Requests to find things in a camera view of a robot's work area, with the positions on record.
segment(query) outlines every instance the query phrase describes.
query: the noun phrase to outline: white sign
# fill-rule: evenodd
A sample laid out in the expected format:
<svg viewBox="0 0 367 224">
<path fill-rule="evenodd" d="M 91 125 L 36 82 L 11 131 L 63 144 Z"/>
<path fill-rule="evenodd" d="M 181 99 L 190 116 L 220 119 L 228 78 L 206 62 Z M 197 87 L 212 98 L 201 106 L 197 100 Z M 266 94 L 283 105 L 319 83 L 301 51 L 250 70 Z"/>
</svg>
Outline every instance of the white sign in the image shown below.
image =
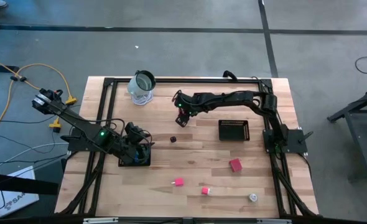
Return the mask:
<svg viewBox="0 0 367 224">
<path fill-rule="evenodd" d="M 29 166 L 29 167 L 26 167 L 25 169 L 21 169 L 19 171 L 11 173 L 8 176 L 13 177 L 27 170 L 30 170 L 18 177 L 35 180 L 34 170 L 32 169 L 33 169 L 33 166 Z M 11 214 L 12 212 L 15 212 L 23 207 L 26 207 L 38 200 L 40 200 L 38 194 L 26 194 L 23 192 L 9 192 L 5 190 L 3 190 L 1 193 L 0 191 L 0 208 L 4 205 L 4 201 L 5 201 L 5 206 L 0 209 L 0 218 L 8 214 Z"/>
</svg>

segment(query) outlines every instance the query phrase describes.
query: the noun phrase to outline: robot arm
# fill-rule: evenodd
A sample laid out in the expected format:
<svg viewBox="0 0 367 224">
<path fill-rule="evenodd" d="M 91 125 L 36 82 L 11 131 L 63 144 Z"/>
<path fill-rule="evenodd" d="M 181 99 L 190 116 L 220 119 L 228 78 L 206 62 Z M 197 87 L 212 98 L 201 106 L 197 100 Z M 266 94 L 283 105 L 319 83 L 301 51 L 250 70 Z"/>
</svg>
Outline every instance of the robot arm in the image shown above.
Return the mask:
<svg viewBox="0 0 367 224">
<path fill-rule="evenodd" d="M 195 93 L 193 96 L 185 95 L 179 90 L 172 101 L 179 109 L 178 118 L 175 120 L 181 127 L 185 127 L 190 117 L 201 112 L 208 113 L 220 106 L 247 106 L 256 114 L 266 117 L 274 133 L 274 142 L 287 145 L 287 126 L 281 124 L 277 117 L 277 98 L 270 93 L 258 91 L 234 91 L 232 93 Z"/>
<path fill-rule="evenodd" d="M 146 161 L 149 157 L 149 144 L 140 142 L 149 137 L 149 134 L 138 126 L 129 122 L 125 127 L 127 135 L 123 136 L 108 126 L 91 124 L 88 120 L 73 112 L 62 102 L 62 91 L 41 89 L 40 93 L 32 100 L 32 106 L 43 114 L 55 114 L 70 123 L 74 129 L 72 135 L 61 138 L 69 142 L 71 151 L 94 151 L 113 154 L 125 164 Z"/>
</svg>

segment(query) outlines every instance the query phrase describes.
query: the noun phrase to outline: red cube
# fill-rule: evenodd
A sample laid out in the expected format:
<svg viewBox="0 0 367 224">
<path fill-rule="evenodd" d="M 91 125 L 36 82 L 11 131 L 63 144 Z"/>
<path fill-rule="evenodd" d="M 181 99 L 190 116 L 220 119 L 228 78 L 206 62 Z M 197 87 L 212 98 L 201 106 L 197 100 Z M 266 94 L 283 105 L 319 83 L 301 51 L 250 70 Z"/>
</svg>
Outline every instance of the red cube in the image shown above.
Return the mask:
<svg viewBox="0 0 367 224">
<path fill-rule="evenodd" d="M 203 187 L 202 188 L 202 194 L 203 195 L 209 195 L 210 194 L 210 189 L 208 187 Z"/>
<path fill-rule="evenodd" d="M 176 180 L 173 182 L 175 186 L 180 187 L 184 185 L 184 179 L 183 178 L 176 178 Z"/>
<path fill-rule="evenodd" d="M 233 159 L 233 160 L 229 161 L 229 165 L 231 166 L 233 172 L 237 172 L 237 171 L 242 170 L 242 166 L 240 164 L 239 159 Z"/>
</svg>

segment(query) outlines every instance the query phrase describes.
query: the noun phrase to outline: gray floor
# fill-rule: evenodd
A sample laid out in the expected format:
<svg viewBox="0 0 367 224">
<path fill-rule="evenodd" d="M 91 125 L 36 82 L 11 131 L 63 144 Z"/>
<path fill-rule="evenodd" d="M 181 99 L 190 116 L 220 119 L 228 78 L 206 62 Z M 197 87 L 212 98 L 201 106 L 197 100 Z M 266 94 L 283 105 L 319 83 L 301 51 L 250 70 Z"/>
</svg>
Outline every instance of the gray floor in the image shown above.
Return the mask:
<svg viewBox="0 0 367 224">
<path fill-rule="evenodd" d="M 264 0 L 271 29 L 367 30 L 367 0 Z M 120 27 L 262 27 L 256 0 L 10 0 L 0 11 L 5 24 Z M 367 91 L 367 75 L 354 61 L 367 55 L 367 36 L 272 35 L 280 77 L 290 81 L 300 125 L 315 134 L 307 140 L 309 161 L 320 213 L 326 217 L 367 221 L 367 181 L 350 184 L 360 155 L 344 121 L 326 117 Z M 230 70 L 240 77 L 271 77 L 263 34 L 201 34 L 140 32 L 46 32 L 0 30 L 0 61 L 23 66 L 47 63 L 61 70 L 72 92 L 81 98 L 89 75 L 133 75 L 146 69 L 159 76 L 216 76 Z M 47 68 L 24 75 L 37 86 L 64 84 Z M 0 113 L 9 75 L 0 73 Z M 4 119 L 40 121 L 46 116 L 31 108 L 34 89 L 17 83 Z M 48 122 L 0 125 L 0 134 L 30 146 L 52 142 Z M 63 133 L 68 131 L 65 125 Z M 25 150 L 0 138 L 0 161 Z M 18 159 L 50 154 L 28 152 Z M 6 164 L 8 174 L 26 164 Z"/>
</svg>

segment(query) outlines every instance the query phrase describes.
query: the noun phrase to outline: butcher block tabletop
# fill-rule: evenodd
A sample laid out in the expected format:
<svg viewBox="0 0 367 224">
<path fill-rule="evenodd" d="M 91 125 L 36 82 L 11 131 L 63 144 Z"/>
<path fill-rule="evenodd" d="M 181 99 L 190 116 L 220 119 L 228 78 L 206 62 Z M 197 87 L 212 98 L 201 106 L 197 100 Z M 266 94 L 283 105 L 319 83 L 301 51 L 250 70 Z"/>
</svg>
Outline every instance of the butcher block tabletop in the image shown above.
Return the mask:
<svg viewBox="0 0 367 224">
<path fill-rule="evenodd" d="M 88 77 L 80 116 L 96 119 L 104 78 Z M 290 129 L 297 128 L 288 79 L 273 78 L 272 85 L 282 122 Z M 127 83 L 119 83 L 112 118 L 121 118 L 126 123 L 132 121 L 148 130 L 155 144 L 152 146 L 150 167 L 118 167 L 117 157 L 106 156 L 96 215 L 278 217 L 271 162 L 262 140 L 262 117 L 245 106 L 221 107 L 190 118 L 187 126 L 182 128 L 175 122 L 178 109 L 171 102 L 177 90 L 190 96 L 196 92 L 259 91 L 256 84 L 157 83 L 153 100 L 145 106 L 138 106 L 131 101 Z M 108 105 L 107 98 L 103 119 L 106 118 Z M 219 119 L 247 120 L 250 141 L 221 142 L 218 137 Z M 116 130 L 120 130 L 122 124 L 115 123 Z M 170 141 L 172 136 L 177 138 L 174 143 Z M 88 152 L 78 152 L 67 162 L 56 212 L 63 210 L 80 190 L 88 155 Z M 243 166 L 240 172 L 232 172 L 229 165 L 229 161 L 236 158 Z M 309 209 L 317 213 L 307 164 L 297 154 L 287 154 L 287 163 L 293 188 Z M 184 179 L 184 186 L 171 184 L 179 177 Z M 211 194 L 202 195 L 202 187 L 210 188 Z M 89 190 L 86 209 L 91 203 L 92 190 L 93 187 Z M 250 194 L 256 194 L 258 201 L 251 202 L 248 198 Z M 288 211 L 287 194 L 283 187 L 282 194 Z"/>
</svg>

